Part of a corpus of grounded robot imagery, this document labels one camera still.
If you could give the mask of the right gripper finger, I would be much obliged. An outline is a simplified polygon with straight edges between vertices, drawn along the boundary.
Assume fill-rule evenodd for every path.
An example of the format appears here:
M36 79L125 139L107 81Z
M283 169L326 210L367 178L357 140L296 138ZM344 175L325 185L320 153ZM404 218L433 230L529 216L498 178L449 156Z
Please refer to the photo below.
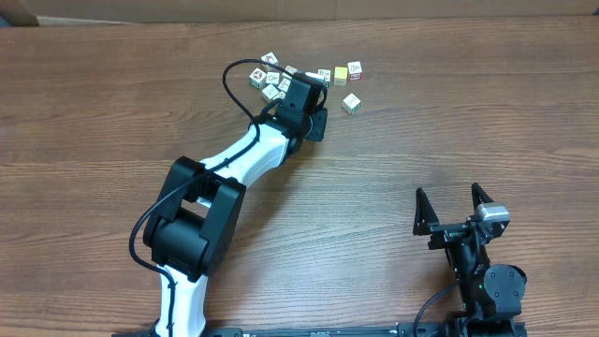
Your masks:
M492 203L493 199L484 191L479 183L473 183L471 185L471 195L473 200L473 207L476 210L480 204Z
M440 221L431 206L425 191L419 187L416 190L416 213L413 234L417 236L430 235L431 229L440 225Z

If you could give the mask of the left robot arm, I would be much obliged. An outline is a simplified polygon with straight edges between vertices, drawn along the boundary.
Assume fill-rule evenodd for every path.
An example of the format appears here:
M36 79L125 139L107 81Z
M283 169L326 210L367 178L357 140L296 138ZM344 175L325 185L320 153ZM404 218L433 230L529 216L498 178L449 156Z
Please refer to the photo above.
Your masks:
M324 138L326 96L323 76L298 71L240 140L213 157L172 164L143 233L162 286L152 336L202 334L207 281L232 243L247 188L305 140Z

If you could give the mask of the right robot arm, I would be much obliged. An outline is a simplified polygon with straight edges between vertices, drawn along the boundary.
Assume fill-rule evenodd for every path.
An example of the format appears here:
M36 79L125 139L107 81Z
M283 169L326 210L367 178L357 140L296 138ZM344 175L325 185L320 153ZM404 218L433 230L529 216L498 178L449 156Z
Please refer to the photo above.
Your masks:
M416 190L413 234L428 236L431 250L443 250L455 282L434 294L416 314L412 334L417 336L425 311L439 298L457 289L462 309L446 315L433 336L525 336L524 324L515 322L527 283L517 266L490 263L485 245L501 237L510 212L494 201L478 183L471 186L474 213L462 223L443 225L422 188Z

